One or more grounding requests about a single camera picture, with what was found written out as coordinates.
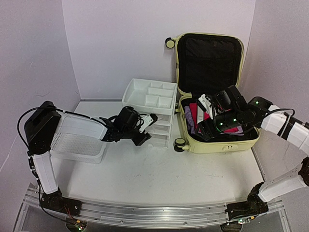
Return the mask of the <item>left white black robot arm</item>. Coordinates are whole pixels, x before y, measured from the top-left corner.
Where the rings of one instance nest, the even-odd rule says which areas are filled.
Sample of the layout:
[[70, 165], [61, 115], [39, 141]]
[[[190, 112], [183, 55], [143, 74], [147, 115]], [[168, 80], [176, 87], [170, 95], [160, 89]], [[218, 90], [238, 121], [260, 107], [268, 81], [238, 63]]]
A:
[[118, 115], [110, 118], [61, 110], [51, 101], [45, 101], [30, 112], [32, 115], [24, 124], [22, 141], [28, 149], [30, 170], [43, 191], [40, 207], [74, 216], [79, 214], [81, 201], [63, 197], [57, 184], [51, 162], [54, 135], [66, 134], [69, 139], [78, 136], [108, 143], [131, 140], [135, 146], [141, 146], [151, 138], [146, 128], [157, 121], [156, 114], [140, 114], [131, 106], [123, 107]]

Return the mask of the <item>white cosmetic tube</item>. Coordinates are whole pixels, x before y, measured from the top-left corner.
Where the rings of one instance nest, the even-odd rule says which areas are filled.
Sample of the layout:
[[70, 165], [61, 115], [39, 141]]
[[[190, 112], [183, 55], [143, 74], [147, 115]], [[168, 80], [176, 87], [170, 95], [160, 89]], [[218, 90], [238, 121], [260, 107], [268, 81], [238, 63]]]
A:
[[202, 122], [204, 120], [204, 111], [200, 108], [200, 106], [197, 106], [197, 124]]

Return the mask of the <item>pale yellow hard suitcase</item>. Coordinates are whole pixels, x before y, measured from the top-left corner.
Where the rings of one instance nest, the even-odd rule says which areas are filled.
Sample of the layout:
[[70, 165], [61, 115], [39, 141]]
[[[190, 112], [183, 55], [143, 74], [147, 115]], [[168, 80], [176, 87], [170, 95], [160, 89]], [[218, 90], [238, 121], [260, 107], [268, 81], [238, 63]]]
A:
[[176, 81], [181, 95], [177, 113], [180, 116], [183, 136], [174, 141], [177, 152], [220, 153], [242, 151], [253, 147], [260, 137], [258, 129], [243, 136], [223, 134], [205, 141], [195, 129], [190, 134], [184, 107], [197, 103], [202, 94], [214, 95], [239, 82], [244, 56], [243, 42], [233, 36], [183, 33], [168, 37], [165, 45], [175, 49]]

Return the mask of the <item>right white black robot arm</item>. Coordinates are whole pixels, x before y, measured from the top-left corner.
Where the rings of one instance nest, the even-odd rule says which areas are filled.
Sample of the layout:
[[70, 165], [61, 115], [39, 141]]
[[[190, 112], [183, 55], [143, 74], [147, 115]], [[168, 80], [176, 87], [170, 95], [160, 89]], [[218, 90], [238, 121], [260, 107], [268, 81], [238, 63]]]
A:
[[292, 108], [280, 108], [270, 100], [256, 96], [250, 101], [244, 99], [235, 85], [214, 95], [202, 94], [198, 107], [209, 118], [198, 122], [197, 132], [203, 140], [209, 141], [223, 135], [228, 129], [244, 127], [243, 133], [259, 129], [262, 141], [257, 150], [278, 156], [282, 145], [294, 147], [302, 152], [302, 160], [294, 167], [273, 179], [256, 184], [241, 202], [229, 203], [226, 213], [229, 222], [243, 223], [268, 211], [268, 203], [297, 189], [309, 186], [309, 124], [295, 118]]

